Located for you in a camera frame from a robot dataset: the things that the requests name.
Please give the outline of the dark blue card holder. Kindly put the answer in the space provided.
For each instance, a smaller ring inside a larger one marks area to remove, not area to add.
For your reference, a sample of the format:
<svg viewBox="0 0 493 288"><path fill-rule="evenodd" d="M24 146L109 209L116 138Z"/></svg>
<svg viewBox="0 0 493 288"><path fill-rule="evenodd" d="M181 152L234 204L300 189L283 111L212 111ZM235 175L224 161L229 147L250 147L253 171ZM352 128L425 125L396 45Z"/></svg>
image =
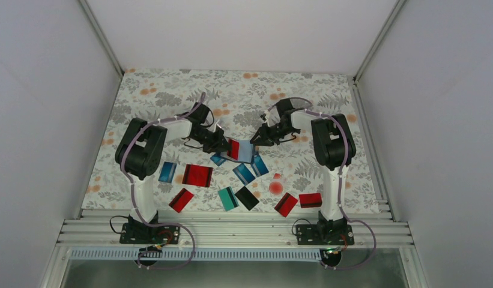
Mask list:
<svg viewBox="0 0 493 288"><path fill-rule="evenodd" d="M252 163L253 157L258 153L255 145L250 143L250 140L237 140L240 143L238 160L233 160L227 156L227 152L219 153L222 158L236 163Z"/></svg>

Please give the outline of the teal card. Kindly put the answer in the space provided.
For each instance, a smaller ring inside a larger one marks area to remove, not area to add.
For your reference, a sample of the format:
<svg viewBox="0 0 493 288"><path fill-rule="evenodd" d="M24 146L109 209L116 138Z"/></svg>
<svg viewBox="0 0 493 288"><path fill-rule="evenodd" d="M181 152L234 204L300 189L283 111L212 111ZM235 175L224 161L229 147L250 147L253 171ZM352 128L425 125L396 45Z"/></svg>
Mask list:
<svg viewBox="0 0 493 288"><path fill-rule="evenodd" d="M236 196L231 187L226 187L219 190L218 195L225 211L230 211L239 206Z"/></svg>

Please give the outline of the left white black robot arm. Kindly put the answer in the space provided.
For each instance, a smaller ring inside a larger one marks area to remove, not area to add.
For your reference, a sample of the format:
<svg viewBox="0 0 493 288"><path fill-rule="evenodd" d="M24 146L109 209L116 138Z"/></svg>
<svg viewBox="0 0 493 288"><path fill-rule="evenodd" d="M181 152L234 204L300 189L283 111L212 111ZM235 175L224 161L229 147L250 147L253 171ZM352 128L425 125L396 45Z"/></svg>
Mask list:
<svg viewBox="0 0 493 288"><path fill-rule="evenodd" d="M209 113L207 106L195 103L190 111L170 118L153 122L133 118L129 122L116 150L115 161L129 180L133 205L130 222L138 223L135 235L142 242L153 242L159 234L151 176L160 165L165 143L175 139L195 140L205 153L232 149L221 127L205 123Z"/></svg>

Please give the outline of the red card black stripe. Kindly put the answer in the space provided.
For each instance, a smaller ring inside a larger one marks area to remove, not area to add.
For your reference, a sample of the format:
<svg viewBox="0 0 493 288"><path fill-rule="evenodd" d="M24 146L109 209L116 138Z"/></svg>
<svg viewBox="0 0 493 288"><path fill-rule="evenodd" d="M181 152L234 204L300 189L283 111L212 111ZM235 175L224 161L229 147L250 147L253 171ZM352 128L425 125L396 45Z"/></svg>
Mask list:
<svg viewBox="0 0 493 288"><path fill-rule="evenodd" d="M230 150L227 151L227 156L233 160L238 160L240 143L234 139L229 139L228 143L230 144Z"/></svg>

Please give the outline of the red card tilted right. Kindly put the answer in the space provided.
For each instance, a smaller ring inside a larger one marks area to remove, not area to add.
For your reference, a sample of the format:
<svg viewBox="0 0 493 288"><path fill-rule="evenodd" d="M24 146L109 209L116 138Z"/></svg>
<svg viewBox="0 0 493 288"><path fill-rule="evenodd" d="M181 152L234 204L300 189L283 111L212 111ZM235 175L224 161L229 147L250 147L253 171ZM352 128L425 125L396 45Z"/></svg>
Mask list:
<svg viewBox="0 0 493 288"><path fill-rule="evenodd" d="M294 209L298 199L289 193L285 193L279 200L274 209L284 218L286 218L290 212Z"/></svg>

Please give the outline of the red card overlapping stack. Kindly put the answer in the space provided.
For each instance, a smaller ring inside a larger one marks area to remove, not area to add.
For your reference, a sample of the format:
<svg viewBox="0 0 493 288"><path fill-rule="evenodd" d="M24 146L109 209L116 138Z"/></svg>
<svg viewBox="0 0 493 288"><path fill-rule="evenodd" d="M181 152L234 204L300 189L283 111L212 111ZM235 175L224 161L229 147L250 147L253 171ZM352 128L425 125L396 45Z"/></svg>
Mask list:
<svg viewBox="0 0 493 288"><path fill-rule="evenodd" d="M196 185L198 187L209 187L211 183L211 177L213 173L212 167L198 166L195 172Z"/></svg>

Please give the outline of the blue card far left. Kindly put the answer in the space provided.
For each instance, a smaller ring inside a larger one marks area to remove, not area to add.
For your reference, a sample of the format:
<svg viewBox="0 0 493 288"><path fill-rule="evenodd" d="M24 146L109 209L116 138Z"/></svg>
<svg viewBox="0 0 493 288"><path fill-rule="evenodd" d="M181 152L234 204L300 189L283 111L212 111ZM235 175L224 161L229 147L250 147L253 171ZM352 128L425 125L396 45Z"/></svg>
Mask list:
<svg viewBox="0 0 493 288"><path fill-rule="evenodd" d="M160 170L159 182L171 184L175 175L177 163L165 161Z"/></svg>

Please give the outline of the white card red circle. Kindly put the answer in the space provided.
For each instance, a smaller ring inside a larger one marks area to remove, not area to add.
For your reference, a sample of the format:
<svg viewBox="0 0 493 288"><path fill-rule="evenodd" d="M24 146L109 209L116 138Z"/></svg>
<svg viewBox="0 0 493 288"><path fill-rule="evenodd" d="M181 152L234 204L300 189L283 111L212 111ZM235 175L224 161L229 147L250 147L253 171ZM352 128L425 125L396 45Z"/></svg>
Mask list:
<svg viewBox="0 0 493 288"><path fill-rule="evenodd" d="M269 184L268 190L272 195L281 195L284 190L285 178L280 173L275 173Z"/></svg>

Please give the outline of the floral patterned table mat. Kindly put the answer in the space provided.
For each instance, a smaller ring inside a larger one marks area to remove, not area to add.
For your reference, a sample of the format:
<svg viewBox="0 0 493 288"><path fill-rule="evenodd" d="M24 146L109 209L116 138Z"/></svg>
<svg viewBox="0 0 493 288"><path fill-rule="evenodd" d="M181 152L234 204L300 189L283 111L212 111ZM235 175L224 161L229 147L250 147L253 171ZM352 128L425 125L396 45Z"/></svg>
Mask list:
<svg viewBox="0 0 493 288"><path fill-rule="evenodd" d="M190 110L201 94L222 125L225 135L249 140L262 124L259 117L278 100L302 97L313 103L310 110L328 115L343 113L348 121L357 153L345 180L343 206L347 214L380 212L365 153L357 114L347 77L338 74L267 73L223 70L130 69L126 71L113 105L97 161L83 200L83 209L130 209L129 181L120 171L114 156L119 142L134 117L147 121L168 118ZM230 212L276 213L275 205L285 193L322 193L323 174L313 153L310 132L302 130L293 141L279 146L260 147L269 173L248 184L259 204L248 211L241 202ZM184 146L184 139L168 142L162 162L177 163L171 184L155 180L154 200L159 209L171 210L169 202L184 187L194 194L184 208L189 211L224 211L218 191L231 187L236 192L244 185L233 173L238 163L227 161L216 166L211 154ZM183 185L186 164L213 167L210 187ZM285 178L281 195L272 195L269 184L275 173Z"/></svg>

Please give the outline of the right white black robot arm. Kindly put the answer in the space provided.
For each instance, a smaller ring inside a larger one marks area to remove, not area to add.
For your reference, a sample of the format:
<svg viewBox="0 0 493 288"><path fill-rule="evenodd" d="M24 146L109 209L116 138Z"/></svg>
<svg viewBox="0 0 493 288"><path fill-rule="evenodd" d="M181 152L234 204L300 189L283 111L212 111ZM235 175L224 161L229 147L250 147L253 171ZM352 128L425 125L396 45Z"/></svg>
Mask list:
<svg viewBox="0 0 493 288"><path fill-rule="evenodd" d="M341 113L326 115L307 108L295 108L290 98L278 101L273 107L278 112L279 122L268 123L272 109L269 108L261 115L263 123L250 143L255 146L279 145L287 135L295 135L302 130L311 132L313 151L323 169L324 180L316 234L323 244L332 244L348 222L342 205L343 192L346 174L356 155L347 118Z"/></svg>

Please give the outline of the red card far right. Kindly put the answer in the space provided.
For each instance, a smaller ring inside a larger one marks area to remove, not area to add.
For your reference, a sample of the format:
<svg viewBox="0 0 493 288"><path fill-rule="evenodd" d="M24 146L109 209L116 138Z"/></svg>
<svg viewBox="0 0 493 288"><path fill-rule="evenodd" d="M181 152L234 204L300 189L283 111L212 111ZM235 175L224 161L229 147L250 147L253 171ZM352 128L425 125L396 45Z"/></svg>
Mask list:
<svg viewBox="0 0 493 288"><path fill-rule="evenodd" d="M319 208L322 205L322 196L320 193L307 193L298 196L300 206L306 208Z"/></svg>

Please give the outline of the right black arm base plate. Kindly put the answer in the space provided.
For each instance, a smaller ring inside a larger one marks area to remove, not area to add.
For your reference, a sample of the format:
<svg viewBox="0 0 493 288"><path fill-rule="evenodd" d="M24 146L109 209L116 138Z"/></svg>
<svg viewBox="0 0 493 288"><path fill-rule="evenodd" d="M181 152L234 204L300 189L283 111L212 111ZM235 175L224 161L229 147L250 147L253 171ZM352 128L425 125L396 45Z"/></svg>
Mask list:
<svg viewBox="0 0 493 288"><path fill-rule="evenodd" d="M315 224L297 224L294 230L297 244L303 246L323 245L354 245L354 234L352 227L347 225L345 229L331 231L322 236Z"/></svg>

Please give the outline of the blue card centre right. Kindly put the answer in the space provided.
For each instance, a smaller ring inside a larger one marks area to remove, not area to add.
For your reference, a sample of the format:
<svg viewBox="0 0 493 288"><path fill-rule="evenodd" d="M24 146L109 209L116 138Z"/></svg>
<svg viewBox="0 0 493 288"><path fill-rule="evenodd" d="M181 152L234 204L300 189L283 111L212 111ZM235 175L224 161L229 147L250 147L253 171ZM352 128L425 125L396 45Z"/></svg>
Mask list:
<svg viewBox="0 0 493 288"><path fill-rule="evenodd" d="M250 164L256 177L263 176L268 173L268 168L265 165L260 155L255 155Z"/></svg>

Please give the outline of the red card upper stack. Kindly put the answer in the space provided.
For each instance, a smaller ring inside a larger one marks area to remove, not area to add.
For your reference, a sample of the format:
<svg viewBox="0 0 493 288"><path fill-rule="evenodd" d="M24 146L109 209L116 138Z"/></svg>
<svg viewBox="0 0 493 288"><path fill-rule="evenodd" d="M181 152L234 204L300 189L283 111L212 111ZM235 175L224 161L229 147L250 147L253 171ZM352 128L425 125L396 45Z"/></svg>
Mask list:
<svg viewBox="0 0 493 288"><path fill-rule="evenodd" d="M183 180L182 180L183 184L197 186L196 185L196 176L195 176L195 172L196 172L197 168L198 168L198 165L193 165L193 164L188 164L186 166L185 171L184 171Z"/></svg>

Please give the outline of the blue card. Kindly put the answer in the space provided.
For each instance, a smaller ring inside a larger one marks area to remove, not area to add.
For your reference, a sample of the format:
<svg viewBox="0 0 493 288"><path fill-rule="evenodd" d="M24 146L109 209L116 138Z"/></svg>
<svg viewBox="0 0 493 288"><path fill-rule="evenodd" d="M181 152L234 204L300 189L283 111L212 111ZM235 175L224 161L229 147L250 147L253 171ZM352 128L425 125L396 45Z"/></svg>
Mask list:
<svg viewBox="0 0 493 288"><path fill-rule="evenodd" d="M239 164L232 171L243 185L248 185L255 180L254 174L246 167L244 163Z"/></svg>
<svg viewBox="0 0 493 288"><path fill-rule="evenodd" d="M260 155L255 155L250 164L256 177L263 176L268 173L268 168L265 165Z"/></svg>
<svg viewBox="0 0 493 288"><path fill-rule="evenodd" d="M160 170L159 182L171 184L175 175L177 163L165 161Z"/></svg>
<svg viewBox="0 0 493 288"><path fill-rule="evenodd" d="M210 157L210 160L216 165L216 166L221 166L223 163L226 162L225 158L222 158L220 154L214 154Z"/></svg>

